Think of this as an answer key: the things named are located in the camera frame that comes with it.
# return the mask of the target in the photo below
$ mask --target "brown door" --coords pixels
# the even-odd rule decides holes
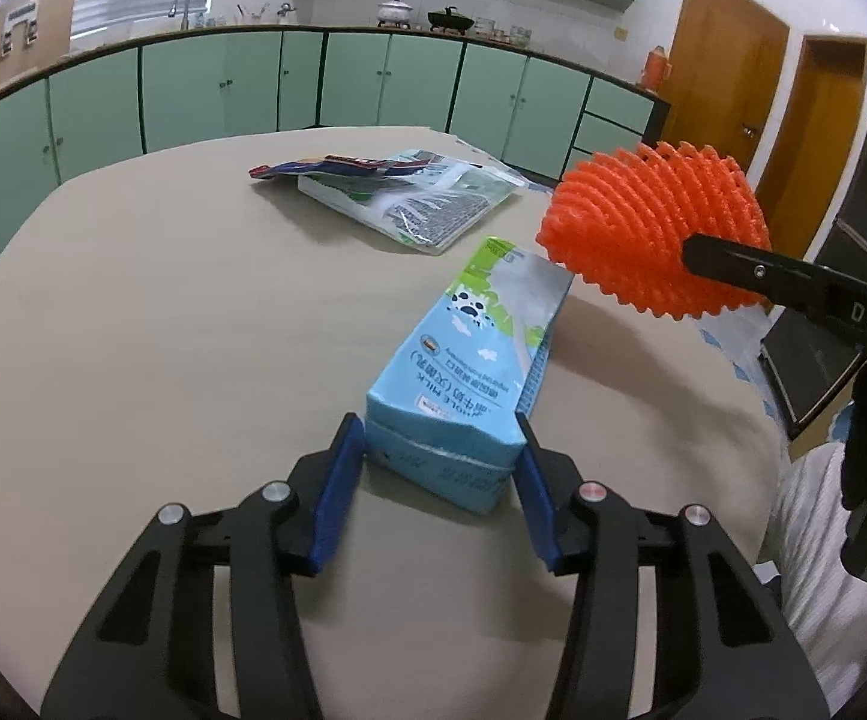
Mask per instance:
[[[857,135],[867,40],[806,37],[793,92],[757,199],[773,250],[803,257],[823,221]]]
[[[752,0],[683,0],[660,96],[662,138],[713,146],[750,167],[777,91],[790,28]]]

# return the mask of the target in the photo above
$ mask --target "white cloth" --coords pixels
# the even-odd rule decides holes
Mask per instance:
[[[844,445],[819,446],[790,466],[763,552],[782,577],[782,611],[806,652],[830,712],[867,674],[867,583],[840,563],[848,512],[840,504]]]

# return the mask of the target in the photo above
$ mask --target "orange foam net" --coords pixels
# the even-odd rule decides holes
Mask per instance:
[[[757,302],[756,293],[686,270],[681,249],[694,233],[770,249],[760,204],[732,157],[659,143],[595,154],[570,170],[537,243],[552,262],[641,313],[681,319]]]

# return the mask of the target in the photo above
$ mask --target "silver screw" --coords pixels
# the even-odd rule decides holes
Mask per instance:
[[[698,528],[702,528],[710,522],[710,510],[705,506],[700,506],[698,503],[686,507],[683,514],[687,522],[691,523],[691,525],[696,525]]]
[[[168,503],[157,514],[157,519],[164,525],[176,525],[184,518],[184,508],[178,503]]]
[[[607,496],[607,488],[599,482],[584,482],[580,485],[580,497],[587,503],[599,503]]]
[[[292,491],[286,482],[271,482],[263,488],[262,495],[270,503],[283,503],[287,498],[290,498]]]

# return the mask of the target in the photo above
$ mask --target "beige tabletop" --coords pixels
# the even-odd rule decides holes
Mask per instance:
[[[483,236],[537,250],[547,197],[534,191],[431,257],[247,175],[408,146],[484,159],[409,127],[197,143],[61,186],[0,256],[0,668],[34,707],[158,507],[230,507],[286,476],[343,413],[362,413]],[[636,506],[708,504],[755,557],[779,437],[691,322],[641,316],[577,280],[532,421]],[[336,560],[295,581],[326,716],[542,718],[573,584],[545,574],[511,491],[477,517],[365,467]],[[217,630],[229,636],[222,604]],[[640,709],[650,669],[638,665]]]

